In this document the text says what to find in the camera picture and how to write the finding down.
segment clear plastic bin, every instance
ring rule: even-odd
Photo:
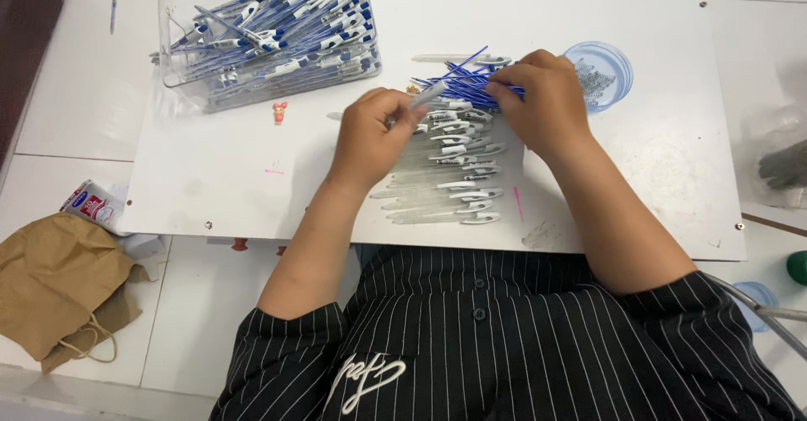
[[[163,83],[208,112],[381,70],[369,0],[159,0],[159,13]]]

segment blue and white pen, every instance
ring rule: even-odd
[[[109,18],[109,35],[115,34],[115,11],[118,9],[118,0],[112,0],[112,16]]]

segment person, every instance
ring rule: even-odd
[[[574,65],[538,50],[487,89],[558,180],[585,255],[383,246],[340,311],[359,207],[427,112],[371,90],[238,329],[211,419],[804,420],[738,307],[591,135]]]

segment blue plastic bowl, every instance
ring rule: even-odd
[[[754,301],[760,303],[761,305],[779,307],[779,298],[777,298],[768,287],[765,287],[759,282],[737,282],[736,284],[732,285],[749,297],[753,298]],[[757,314],[752,310],[748,309],[746,305],[742,304],[736,298],[734,299],[734,302],[740,306],[742,317],[746,318],[746,322],[748,322],[748,326],[752,328],[752,332],[764,333],[771,329],[767,323],[764,323],[761,318],[758,317]]]
[[[614,82],[605,88],[599,98],[587,98],[588,111],[596,113],[615,105],[625,98],[633,86],[633,68],[630,60],[622,51],[603,42],[582,42],[571,46],[563,55],[572,63],[582,59],[587,65],[593,65],[595,71],[605,76],[616,76]]]

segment green object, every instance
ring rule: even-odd
[[[807,285],[807,251],[798,251],[788,257],[788,274],[793,281]]]

